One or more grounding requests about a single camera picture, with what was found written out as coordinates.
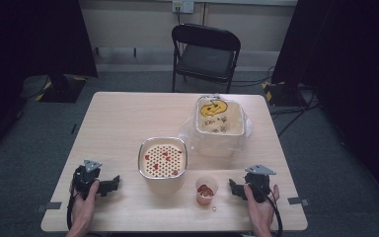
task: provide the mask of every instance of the human hand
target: human hand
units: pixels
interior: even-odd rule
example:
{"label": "human hand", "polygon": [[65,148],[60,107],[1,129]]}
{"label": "human hand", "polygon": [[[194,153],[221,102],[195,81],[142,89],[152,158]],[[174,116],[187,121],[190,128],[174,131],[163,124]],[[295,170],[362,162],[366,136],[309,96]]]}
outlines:
{"label": "human hand", "polygon": [[88,228],[94,217],[95,199],[99,186],[100,182],[96,180],[89,189],[85,200],[80,194],[77,195],[78,192],[74,190],[76,198],[72,210],[73,224],[66,237],[81,237],[88,233]]}
{"label": "human hand", "polygon": [[[257,203],[252,193],[251,188],[248,185],[244,186],[245,195],[248,198],[248,210],[249,218],[254,227],[254,232],[257,237],[268,237],[270,234],[270,225],[274,215],[272,203],[266,199],[264,202]],[[279,199],[278,185],[273,186],[273,195],[275,201]]]}

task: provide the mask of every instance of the baseboard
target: baseboard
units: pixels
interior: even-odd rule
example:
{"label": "baseboard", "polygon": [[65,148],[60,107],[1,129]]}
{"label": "baseboard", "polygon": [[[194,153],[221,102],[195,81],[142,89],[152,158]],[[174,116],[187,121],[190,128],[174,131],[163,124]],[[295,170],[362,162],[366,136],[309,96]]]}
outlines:
{"label": "baseboard", "polygon": [[[278,56],[279,51],[241,51],[236,71],[267,71]],[[99,47],[94,58],[99,72],[172,71],[173,50]]]}

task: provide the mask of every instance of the black tape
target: black tape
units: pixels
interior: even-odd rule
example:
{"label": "black tape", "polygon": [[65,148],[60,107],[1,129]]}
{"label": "black tape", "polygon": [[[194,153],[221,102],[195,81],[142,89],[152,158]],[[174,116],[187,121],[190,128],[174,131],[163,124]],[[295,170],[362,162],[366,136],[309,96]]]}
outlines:
{"label": "black tape", "polygon": [[310,201],[308,199],[301,199],[300,197],[291,197],[288,199],[288,203],[301,204],[303,206],[310,205]]}
{"label": "black tape", "polygon": [[60,209],[61,202],[48,202],[46,205],[38,205],[36,212],[44,213],[48,209]]}

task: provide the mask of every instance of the black curtain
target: black curtain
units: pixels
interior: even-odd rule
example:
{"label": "black curtain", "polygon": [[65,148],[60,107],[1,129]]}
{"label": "black curtain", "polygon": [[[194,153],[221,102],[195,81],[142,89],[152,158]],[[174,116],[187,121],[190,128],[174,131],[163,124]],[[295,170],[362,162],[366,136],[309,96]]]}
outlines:
{"label": "black curtain", "polygon": [[0,122],[26,78],[52,72],[98,77],[78,0],[0,0]]}
{"label": "black curtain", "polygon": [[314,85],[379,182],[379,0],[299,0],[272,83]]}

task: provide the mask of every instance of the yellow smiley face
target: yellow smiley face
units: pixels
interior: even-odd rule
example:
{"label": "yellow smiley face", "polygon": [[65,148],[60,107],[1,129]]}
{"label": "yellow smiley face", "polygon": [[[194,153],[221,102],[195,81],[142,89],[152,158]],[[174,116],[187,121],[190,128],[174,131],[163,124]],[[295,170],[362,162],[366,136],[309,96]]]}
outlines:
{"label": "yellow smiley face", "polygon": [[204,117],[215,116],[217,114],[223,113],[227,110],[227,104],[224,101],[213,100],[211,104],[205,105],[201,108],[201,115]]}

